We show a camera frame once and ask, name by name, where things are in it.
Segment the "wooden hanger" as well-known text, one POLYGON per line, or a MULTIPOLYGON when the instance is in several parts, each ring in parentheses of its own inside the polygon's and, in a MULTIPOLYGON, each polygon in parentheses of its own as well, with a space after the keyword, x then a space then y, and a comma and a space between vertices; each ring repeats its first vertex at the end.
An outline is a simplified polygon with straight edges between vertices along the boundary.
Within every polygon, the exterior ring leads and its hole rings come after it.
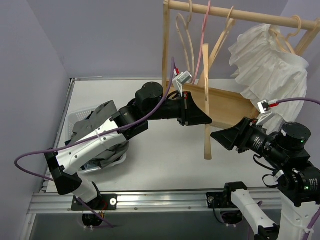
POLYGON ((233 26, 236 23, 236 20, 231 18, 231 14, 234 10, 234 6, 231 7, 231 9, 229 10, 228 16, 226 18, 226 22, 225 22, 225 28, 223 30, 223 32, 221 33, 219 39, 217 40, 213 50, 211 51, 211 54, 208 58, 208 70, 211 69, 213 63, 215 62, 225 40, 227 39, 231 29, 233 28, 233 26))
POLYGON ((295 55, 296 52, 292 45, 289 42, 289 38, 295 37, 298 35, 302 29, 302 19, 298 15, 293 15, 291 17, 292 19, 297 21, 297 30, 295 32, 288 33, 287 36, 284 36, 282 33, 280 33, 278 30, 276 30, 276 27, 274 25, 271 25, 268 32, 274 36, 275 43, 277 44, 278 48, 284 52, 284 53, 290 53, 295 55))
MULTIPOLYGON (((210 115, 210 103, 209 103, 209 45, 207 43, 202 46, 202 58, 203 58, 203 76, 204 76, 204 110, 206 115, 210 115)), ((204 127, 204 159, 212 160, 212 148, 211 148, 211 126, 206 124, 204 127)))

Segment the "white shirt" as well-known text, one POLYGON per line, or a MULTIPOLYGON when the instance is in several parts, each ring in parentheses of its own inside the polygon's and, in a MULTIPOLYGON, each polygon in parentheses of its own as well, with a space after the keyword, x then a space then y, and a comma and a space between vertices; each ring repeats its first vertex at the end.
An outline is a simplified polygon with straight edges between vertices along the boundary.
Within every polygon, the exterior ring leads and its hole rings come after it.
POLYGON ((255 107, 262 100, 304 98, 307 93, 309 63, 280 49, 274 35, 278 31, 276 26, 257 25, 229 48, 229 64, 237 67, 232 77, 255 107))

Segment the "pink plastic hanger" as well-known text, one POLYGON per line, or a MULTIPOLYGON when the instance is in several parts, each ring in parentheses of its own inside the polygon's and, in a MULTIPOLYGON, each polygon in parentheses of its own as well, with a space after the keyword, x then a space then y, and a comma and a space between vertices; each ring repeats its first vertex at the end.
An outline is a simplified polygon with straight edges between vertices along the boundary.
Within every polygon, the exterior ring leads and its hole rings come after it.
POLYGON ((202 27, 201 27, 201 38, 200 38, 198 59, 197 59, 195 72, 194 72, 194 75, 193 75, 193 80, 192 80, 192 84, 193 85, 196 83, 196 79, 197 79, 199 68, 200 68, 201 57, 202 57, 202 46, 204 44, 205 31, 206 31, 206 26, 207 26, 207 22, 208 22, 208 16, 209 16, 209 12, 210 12, 210 7, 211 7, 211 1, 209 0, 208 4, 207 4, 206 13, 205 13, 204 18, 203 18, 202 27))

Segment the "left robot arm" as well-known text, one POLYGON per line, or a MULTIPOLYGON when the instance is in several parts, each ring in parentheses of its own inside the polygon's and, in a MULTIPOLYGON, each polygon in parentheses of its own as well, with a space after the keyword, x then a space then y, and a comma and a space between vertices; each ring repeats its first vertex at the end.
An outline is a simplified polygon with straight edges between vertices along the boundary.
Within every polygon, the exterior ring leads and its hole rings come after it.
POLYGON ((60 195, 73 194, 90 210, 103 202, 94 182, 78 174, 82 166, 109 150, 125 147, 129 140, 149 128, 149 121, 176 119, 182 126, 210 125, 212 119, 194 102, 191 92, 183 91, 175 99, 163 95, 157 82, 147 82, 127 106, 110 117, 96 110, 90 117, 96 125, 90 133, 78 133, 61 150, 45 153, 49 171, 60 195))

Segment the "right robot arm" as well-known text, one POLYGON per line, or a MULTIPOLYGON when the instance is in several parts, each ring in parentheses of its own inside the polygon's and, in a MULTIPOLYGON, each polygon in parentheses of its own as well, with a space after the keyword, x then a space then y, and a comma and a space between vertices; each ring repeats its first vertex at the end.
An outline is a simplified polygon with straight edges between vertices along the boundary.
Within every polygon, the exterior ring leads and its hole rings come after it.
POLYGON ((250 225, 256 240, 307 240, 320 217, 320 170, 310 162, 305 144, 311 131, 297 122, 286 122, 280 131, 267 134, 257 120, 243 118, 234 127, 210 135, 228 151, 253 151, 265 159, 281 199, 280 224, 272 221, 241 182, 224 185, 222 200, 235 206, 250 225))

